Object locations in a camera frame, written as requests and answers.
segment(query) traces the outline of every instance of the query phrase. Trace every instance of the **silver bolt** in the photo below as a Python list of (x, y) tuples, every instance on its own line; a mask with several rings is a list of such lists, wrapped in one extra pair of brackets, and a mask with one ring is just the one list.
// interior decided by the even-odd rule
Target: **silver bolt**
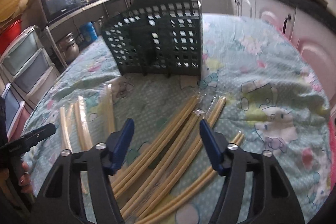
[(227, 148), (230, 150), (237, 150), (238, 149), (238, 145), (236, 145), (235, 143), (229, 143), (227, 145)]
[(61, 152), (61, 156), (66, 157), (71, 154), (71, 151), (69, 149), (65, 149)]
[(96, 145), (96, 149), (97, 150), (103, 150), (106, 148), (106, 144), (105, 143), (99, 143)]
[(264, 150), (262, 152), (262, 154), (265, 156), (265, 157), (272, 157), (273, 156), (273, 153), (269, 150)]

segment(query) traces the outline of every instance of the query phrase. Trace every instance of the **microwave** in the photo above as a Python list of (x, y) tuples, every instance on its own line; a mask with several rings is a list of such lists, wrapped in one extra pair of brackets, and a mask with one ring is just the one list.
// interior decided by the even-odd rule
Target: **microwave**
[(22, 28), (36, 25), (43, 29), (87, 3), (87, 0), (29, 0), (21, 17)]

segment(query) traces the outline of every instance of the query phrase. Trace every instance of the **blue canister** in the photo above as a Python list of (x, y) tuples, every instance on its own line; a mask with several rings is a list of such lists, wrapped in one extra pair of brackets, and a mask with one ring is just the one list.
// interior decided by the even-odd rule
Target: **blue canister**
[(83, 35), (84, 39), (88, 43), (92, 43), (93, 41), (97, 40), (97, 34), (91, 22), (85, 23), (84, 25), (79, 27), (81, 34)]

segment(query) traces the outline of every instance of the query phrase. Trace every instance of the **black handle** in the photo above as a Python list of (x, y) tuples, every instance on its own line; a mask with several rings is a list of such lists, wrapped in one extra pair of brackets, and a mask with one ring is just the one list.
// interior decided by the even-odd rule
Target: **black handle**
[(285, 34), (285, 32), (286, 32), (287, 21), (290, 21), (291, 19), (292, 19), (292, 16), (290, 14), (288, 14), (285, 21), (283, 22), (283, 28), (282, 28), (282, 33), (283, 34)]

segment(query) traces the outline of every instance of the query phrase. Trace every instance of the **dish rack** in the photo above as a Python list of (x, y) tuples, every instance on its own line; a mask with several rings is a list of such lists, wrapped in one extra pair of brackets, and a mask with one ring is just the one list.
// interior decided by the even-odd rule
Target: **dish rack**
[(200, 1), (134, 0), (103, 25), (102, 36), (122, 75), (201, 76)]

